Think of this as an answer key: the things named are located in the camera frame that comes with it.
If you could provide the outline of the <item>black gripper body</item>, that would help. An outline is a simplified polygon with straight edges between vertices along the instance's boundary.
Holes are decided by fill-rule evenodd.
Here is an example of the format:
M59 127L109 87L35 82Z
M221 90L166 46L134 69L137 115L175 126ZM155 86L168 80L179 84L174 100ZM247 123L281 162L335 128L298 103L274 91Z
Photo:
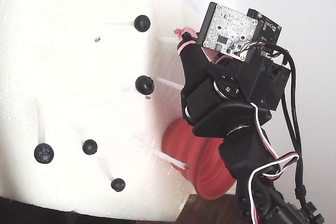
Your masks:
M261 124L271 119L269 110L255 109L244 98L232 60L210 63L209 89L181 91L183 118L192 126L195 136L226 138L241 129L255 129L256 117Z

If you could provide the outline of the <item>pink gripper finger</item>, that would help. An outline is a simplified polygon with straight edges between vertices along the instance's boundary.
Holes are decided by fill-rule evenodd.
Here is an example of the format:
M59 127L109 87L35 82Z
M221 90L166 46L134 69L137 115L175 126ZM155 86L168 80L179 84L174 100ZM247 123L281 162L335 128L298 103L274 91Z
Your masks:
M209 48L202 48L202 50L210 62L216 62L219 59L219 52Z
M201 46L197 44L196 31L184 27L174 29L174 33L178 37L177 54L184 71L183 90L209 89L211 76L208 68L211 63Z

